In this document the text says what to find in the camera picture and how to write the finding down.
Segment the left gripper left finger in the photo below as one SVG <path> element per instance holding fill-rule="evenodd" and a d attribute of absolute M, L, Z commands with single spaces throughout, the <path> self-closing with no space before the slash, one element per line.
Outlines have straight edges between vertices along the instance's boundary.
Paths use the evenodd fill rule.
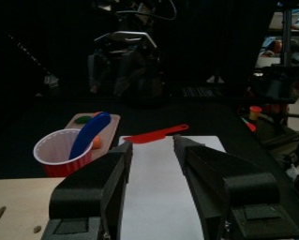
<path fill-rule="evenodd" d="M 131 158 L 123 142 L 60 182 L 41 240 L 120 240 Z"/>

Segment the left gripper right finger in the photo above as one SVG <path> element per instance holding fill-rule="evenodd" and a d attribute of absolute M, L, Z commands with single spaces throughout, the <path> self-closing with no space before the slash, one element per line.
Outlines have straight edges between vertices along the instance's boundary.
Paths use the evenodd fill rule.
<path fill-rule="evenodd" d="M 244 159 L 172 137 L 206 240 L 299 239 L 274 175 Z"/>

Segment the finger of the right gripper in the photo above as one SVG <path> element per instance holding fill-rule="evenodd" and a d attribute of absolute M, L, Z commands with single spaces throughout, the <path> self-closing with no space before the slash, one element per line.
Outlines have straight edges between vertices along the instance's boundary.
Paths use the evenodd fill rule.
<path fill-rule="evenodd" d="M 88 56 L 90 92 L 99 94 L 110 91 L 114 86 L 112 62 L 102 51 Z"/>
<path fill-rule="evenodd" d="M 158 61 L 138 51 L 131 54 L 128 81 L 131 98 L 158 98 L 162 95 Z"/>

